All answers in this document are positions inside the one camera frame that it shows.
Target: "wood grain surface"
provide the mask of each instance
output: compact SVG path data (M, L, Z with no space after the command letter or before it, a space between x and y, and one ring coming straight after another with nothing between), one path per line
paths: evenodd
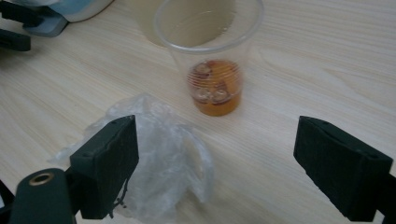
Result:
M197 111L168 50L122 0L33 37L29 52L0 49L0 179L14 191L110 106L147 92L196 124L215 161L211 201L187 194L178 223L350 223L292 156L298 118L325 119L396 159L396 1L263 2L242 104L220 118ZM13 21L0 28L23 33Z

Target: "clear plastic cup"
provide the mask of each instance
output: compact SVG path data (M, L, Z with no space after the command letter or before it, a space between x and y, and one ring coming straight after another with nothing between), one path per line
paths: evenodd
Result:
M238 107L249 40L262 18L262 0L165 0L157 10L155 32L204 114Z

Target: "light wood tabletop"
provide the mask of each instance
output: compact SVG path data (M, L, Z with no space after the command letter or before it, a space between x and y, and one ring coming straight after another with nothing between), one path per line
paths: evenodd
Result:
M327 120L396 159L396 1L263 3L242 104L218 118L197 111L169 51L122 0L57 37L33 36L28 52L0 49L0 179L15 192L109 107L147 92L194 123L214 159L210 202L187 194L178 223L350 223L293 158L298 119Z

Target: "orange liquid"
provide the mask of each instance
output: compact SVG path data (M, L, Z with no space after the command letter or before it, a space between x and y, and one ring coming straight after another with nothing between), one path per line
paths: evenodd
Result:
M226 115L241 102L242 73L231 61L195 65L188 75L188 84L195 106L208 116Z

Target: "wooden table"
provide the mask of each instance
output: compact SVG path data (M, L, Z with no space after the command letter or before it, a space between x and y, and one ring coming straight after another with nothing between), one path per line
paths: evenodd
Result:
M211 202L188 194L178 223L349 223L292 156L298 118L396 158L396 1L263 2L243 103L220 118L195 109L167 49L121 0L55 38L33 37L29 52L0 49L0 179L15 190L110 106L147 92L197 125L216 165Z

